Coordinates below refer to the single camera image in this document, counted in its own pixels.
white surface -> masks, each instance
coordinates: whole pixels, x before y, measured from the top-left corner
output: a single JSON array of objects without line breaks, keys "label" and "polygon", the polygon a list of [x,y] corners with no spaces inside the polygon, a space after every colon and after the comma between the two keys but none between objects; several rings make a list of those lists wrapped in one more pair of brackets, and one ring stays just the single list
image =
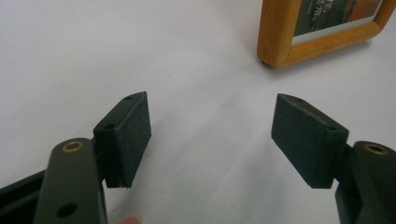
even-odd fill
[{"label": "white surface", "polygon": [[301,97],[396,148],[393,16],[373,41],[274,70],[256,58],[261,0],[0,1],[0,188],[92,137],[124,96],[148,92],[152,138],[110,223],[337,223],[270,137],[276,94]]}]

fingertip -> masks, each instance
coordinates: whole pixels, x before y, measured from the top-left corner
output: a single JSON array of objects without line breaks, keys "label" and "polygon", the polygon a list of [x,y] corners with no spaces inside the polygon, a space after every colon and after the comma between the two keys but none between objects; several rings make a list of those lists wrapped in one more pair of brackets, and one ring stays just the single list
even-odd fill
[{"label": "fingertip", "polygon": [[142,223],[142,217],[140,215],[135,215],[132,217],[128,217],[119,224],[141,224],[141,223]]}]

